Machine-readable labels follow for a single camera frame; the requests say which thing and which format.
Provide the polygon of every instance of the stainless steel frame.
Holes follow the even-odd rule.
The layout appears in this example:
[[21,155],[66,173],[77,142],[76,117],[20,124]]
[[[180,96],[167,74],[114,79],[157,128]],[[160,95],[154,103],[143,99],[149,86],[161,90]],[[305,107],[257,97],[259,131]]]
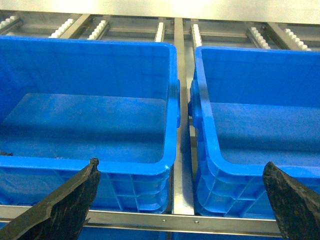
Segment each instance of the stainless steel frame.
[[[16,10],[22,6],[20,0],[15,1]],[[88,14],[77,13],[49,13],[49,12],[25,12],[12,11],[14,8],[8,1],[0,3],[0,20],[12,15],[19,16],[17,24],[11,29],[0,34],[49,37],[67,19],[72,18],[75,22],[61,35],[61,38],[87,39],[101,20],[108,22],[106,31],[99,36],[100,40],[134,40],[134,41],[157,41],[173,43],[177,49],[178,78],[180,80],[180,105],[181,124],[177,130],[176,161],[171,172],[171,214],[147,214],[114,211],[89,211],[91,220],[88,227],[139,229],[168,232],[193,232],[211,234],[234,234],[279,237],[279,229],[275,220],[245,219],[226,217],[205,217],[195,215],[193,199],[193,170],[190,123],[188,117],[188,91],[193,79],[194,55],[193,49],[200,45],[221,45],[233,47],[263,47],[256,42],[254,36],[248,31],[252,28],[260,30],[271,49],[296,49],[284,30],[288,27],[294,30],[304,42],[309,43],[313,51],[319,50],[320,35],[314,34],[315,30],[320,33],[317,25],[288,24],[287,23],[264,23],[248,21],[217,21],[202,19],[163,18],[163,17],[132,17],[118,15],[97,15],[95,11]],[[147,15],[153,14],[152,6]],[[0,205],[0,222],[8,222],[27,210],[26,206]]]

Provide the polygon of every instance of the metal bar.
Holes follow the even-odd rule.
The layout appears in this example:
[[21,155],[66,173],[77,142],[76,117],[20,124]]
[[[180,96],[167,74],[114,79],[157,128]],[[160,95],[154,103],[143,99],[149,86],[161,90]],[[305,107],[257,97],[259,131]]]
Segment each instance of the metal bar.
[[276,23],[267,22],[265,31],[281,49],[301,50]]
[[319,47],[320,47],[320,40],[318,40],[318,39],[307,38],[307,39],[303,39],[303,42],[304,42],[304,44],[307,45],[309,48],[312,48],[312,47],[319,48]]
[[[165,38],[173,39],[174,30],[166,29]],[[112,27],[108,31],[108,36],[118,37],[118,38],[152,38],[157,32],[154,29],[144,29],[144,28],[119,28]],[[184,39],[191,39],[190,31],[183,31]],[[246,34],[240,33],[226,33],[226,32],[201,32],[201,38],[203,41],[207,42],[231,42],[231,43],[244,43],[247,42],[248,37]]]
[[26,35],[42,35],[42,34],[52,34],[55,30],[57,30],[57,27],[55,26],[48,26],[48,25],[41,25],[41,24],[23,24],[19,28],[19,33],[24,33]]
[[159,22],[156,34],[154,37],[154,41],[156,43],[161,43],[165,39],[165,31],[166,31],[166,24],[164,22]]
[[13,28],[18,27],[18,25],[22,25],[20,18],[17,16],[11,16],[4,21],[0,22],[0,35],[5,35]]
[[108,21],[102,20],[99,25],[94,29],[94,31],[89,36],[88,40],[100,40],[109,31],[110,24]]
[[202,46],[202,38],[200,34],[199,25],[197,23],[191,24],[191,34],[192,34],[192,47],[193,47],[193,51],[195,51],[197,47]]
[[264,37],[261,36],[260,32],[257,30],[256,27],[253,26],[253,27],[248,28],[248,30],[246,31],[246,35],[251,40],[251,42],[254,43],[254,45],[257,48],[271,49],[271,47],[269,47],[269,44],[266,42]]
[[177,130],[176,159],[173,166],[172,213],[194,215],[185,40],[182,18],[174,19],[174,45],[177,51],[178,78],[180,79],[181,123]]
[[[9,222],[29,206],[0,205],[0,222]],[[89,210],[87,227],[165,232],[280,237],[275,220]]]
[[93,16],[91,14],[82,14],[61,36],[61,39],[76,39],[89,26]]

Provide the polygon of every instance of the blue plastic crate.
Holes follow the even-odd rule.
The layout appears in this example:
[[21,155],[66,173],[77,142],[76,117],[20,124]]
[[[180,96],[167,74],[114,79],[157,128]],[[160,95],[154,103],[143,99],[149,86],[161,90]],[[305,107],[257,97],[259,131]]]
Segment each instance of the blue plastic crate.
[[195,69],[198,213],[273,219],[269,161],[320,193],[320,52],[199,47]]
[[93,209],[163,212],[180,124],[168,43],[0,37],[0,204],[33,205],[98,158]]
[[[0,228],[6,225],[0,222]],[[102,227],[83,227],[78,240],[166,240],[164,231],[144,231]]]

